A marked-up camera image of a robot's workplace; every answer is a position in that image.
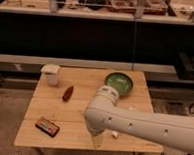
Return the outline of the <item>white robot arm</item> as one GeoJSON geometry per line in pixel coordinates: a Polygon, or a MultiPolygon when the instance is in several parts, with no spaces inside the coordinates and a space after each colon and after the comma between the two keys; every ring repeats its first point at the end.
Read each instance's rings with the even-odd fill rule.
{"type": "Polygon", "coordinates": [[[142,138],[194,154],[194,117],[146,113],[118,108],[118,91],[101,86],[84,109],[84,121],[92,136],[105,130],[142,138]]]}

